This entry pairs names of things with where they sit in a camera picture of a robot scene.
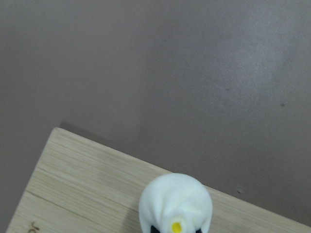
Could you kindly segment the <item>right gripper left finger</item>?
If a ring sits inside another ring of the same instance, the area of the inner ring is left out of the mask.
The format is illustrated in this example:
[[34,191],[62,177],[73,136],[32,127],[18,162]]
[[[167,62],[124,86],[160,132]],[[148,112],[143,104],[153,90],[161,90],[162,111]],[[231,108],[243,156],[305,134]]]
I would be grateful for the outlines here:
[[151,225],[150,226],[150,233],[160,233],[160,230],[156,226]]

